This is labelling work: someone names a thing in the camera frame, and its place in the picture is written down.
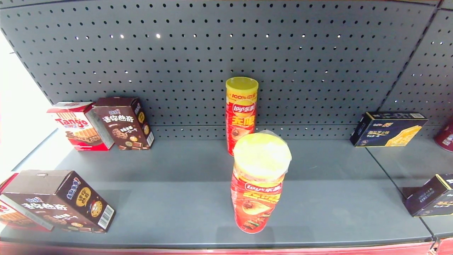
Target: chocolate chip cookie image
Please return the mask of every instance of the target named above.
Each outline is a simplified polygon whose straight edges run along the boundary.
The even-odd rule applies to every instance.
[[[66,131],[66,137],[69,138],[69,139],[73,139],[73,138],[75,138],[76,136],[74,135],[73,132],[71,132],[71,131]]]
[[[123,133],[121,132],[121,130],[115,128],[112,130],[112,134],[115,136],[115,137],[118,137],[118,138],[121,138],[121,139],[127,139],[127,134],[126,133]]]
[[[102,212],[102,202],[93,201],[90,205],[91,216],[98,217]]]
[[[233,131],[231,132],[231,137],[233,137],[233,139],[235,139],[235,140],[239,140],[239,139],[241,139],[243,136],[248,135],[249,132],[250,132],[250,131],[247,130],[247,129],[243,129],[243,128],[235,128],[235,129],[233,129]]]

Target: snack box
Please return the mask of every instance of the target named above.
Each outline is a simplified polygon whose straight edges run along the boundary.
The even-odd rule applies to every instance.
[[[349,140],[356,147],[406,146],[427,121],[415,112],[366,112]]]
[[[49,113],[78,151],[108,151],[113,139],[93,111],[93,102],[59,102]]]
[[[138,98],[100,98],[94,111],[120,150],[149,150],[154,135]]]
[[[18,175],[13,173],[0,186],[0,194],[6,186]],[[53,225],[39,219],[34,214],[24,209],[19,204],[11,201],[4,195],[0,195],[0,222],[14,229],[26,229],[50,232]]]
[[[66,231],[105,233],[115,216],[115,210],[70,170],[22,171],[2,195]]]
[[[453,174],[436,174],[417,191],[404,205],[414,217],[453,214]]]

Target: red can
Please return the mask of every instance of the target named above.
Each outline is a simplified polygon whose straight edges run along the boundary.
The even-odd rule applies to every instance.
[[[444,150],[453,152],[453,123],[448,124],[434,141]]]

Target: wafer image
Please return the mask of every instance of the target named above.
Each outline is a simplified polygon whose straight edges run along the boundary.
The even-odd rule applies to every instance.
[[[414,136],[417,134],[418,131],[422,129],[421,126],[413,126],[410,128],[406,128],[402,130],[397,136],[387,141],[387,147],[394,147],[394,146],[405,146]]]
[[[75,132],[74,137],[77,140],[80,140],[80,141],[83,141],[86,143],[92,143],[92,144],[99,143],[100,144],[102,142],[101,138],[97,134],[94,127]]]
[[[11,222],[19,225],[27,225],[33,223],[29,218],[19,212],[13,212],[0,215],[0,221]]]

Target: plastic wrap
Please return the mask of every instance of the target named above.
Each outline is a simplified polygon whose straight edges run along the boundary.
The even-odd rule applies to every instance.
[[[237,226],[254,234],[264,229],[292,159],[287,143],[270,131],[249,134],[234,147],[231,199]]]

